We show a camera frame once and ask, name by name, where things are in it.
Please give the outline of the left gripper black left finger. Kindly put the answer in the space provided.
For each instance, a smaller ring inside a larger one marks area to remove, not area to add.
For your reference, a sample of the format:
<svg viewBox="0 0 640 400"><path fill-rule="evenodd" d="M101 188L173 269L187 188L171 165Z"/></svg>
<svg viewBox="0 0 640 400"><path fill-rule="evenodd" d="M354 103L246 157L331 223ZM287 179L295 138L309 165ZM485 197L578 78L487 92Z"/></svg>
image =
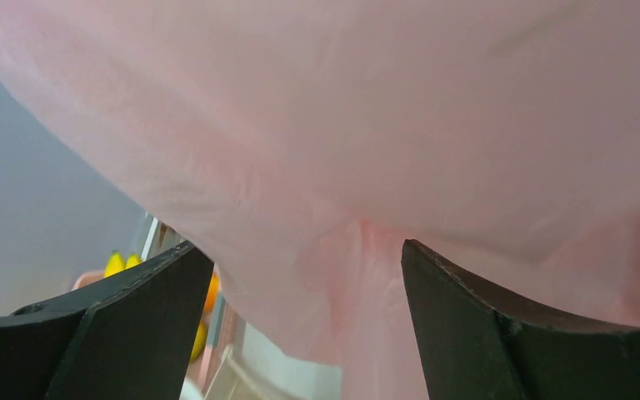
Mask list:
<svg viewBox="0 0 640 400"><path fill-rule="evenodd" d="M184 242L0 317L0 399L177 399L213 261Z"/></svg>

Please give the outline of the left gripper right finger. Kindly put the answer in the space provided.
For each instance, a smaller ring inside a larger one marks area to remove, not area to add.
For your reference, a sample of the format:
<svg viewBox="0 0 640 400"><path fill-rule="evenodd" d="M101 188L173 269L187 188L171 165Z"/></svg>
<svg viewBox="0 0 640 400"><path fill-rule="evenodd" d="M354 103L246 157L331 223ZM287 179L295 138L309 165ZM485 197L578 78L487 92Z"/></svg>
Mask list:
<svg viewBox="0 0 640 400"><path fill-rule="evenodd" d="M535 302L414 239L401 265L431 399L640 399L640 328Z"/></svg>

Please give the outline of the yellow food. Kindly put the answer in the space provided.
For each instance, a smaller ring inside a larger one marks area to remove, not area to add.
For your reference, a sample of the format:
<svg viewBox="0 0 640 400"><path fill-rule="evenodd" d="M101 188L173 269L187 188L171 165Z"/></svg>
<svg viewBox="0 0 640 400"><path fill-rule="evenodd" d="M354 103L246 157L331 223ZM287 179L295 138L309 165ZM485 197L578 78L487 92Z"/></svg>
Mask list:
<svg viewBox="0 0 640 400"><path fill-rule="evenodd" d="M142 259L137 254L124 257L120 252L114 252L107 261L103 271L103 277L109 278L129 268L136 267L141 262Z"/></svg>

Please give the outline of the orange yellow mango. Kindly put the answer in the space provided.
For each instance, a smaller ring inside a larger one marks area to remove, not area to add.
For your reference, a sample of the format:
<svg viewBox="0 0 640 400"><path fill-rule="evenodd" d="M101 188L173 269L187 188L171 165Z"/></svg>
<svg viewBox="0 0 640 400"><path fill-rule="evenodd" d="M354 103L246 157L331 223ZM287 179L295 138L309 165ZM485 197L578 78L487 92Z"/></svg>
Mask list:
<svg viewBox="0 0 640 400"><path fill-rule="evenodd" d="M207 289L207 296L205 299L205 303L203 306L203 313L208 314L211 313L215 307L215 302L218 297L218 291L220 289L221 283L220 278L216 272L212 273L210 283Z"/></svg>

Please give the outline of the pink plastic grocery bag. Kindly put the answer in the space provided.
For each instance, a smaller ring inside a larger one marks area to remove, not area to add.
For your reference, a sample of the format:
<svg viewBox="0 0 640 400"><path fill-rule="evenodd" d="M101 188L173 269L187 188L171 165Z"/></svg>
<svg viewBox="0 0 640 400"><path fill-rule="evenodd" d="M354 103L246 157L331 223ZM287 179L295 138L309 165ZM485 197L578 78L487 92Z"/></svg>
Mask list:
<svg viewBox="0 0 640 400"><path fill-rule="evenodd" d="M640 327L640 1L0 1L0 82L345 399L428 397L408 238Z"/></svg>

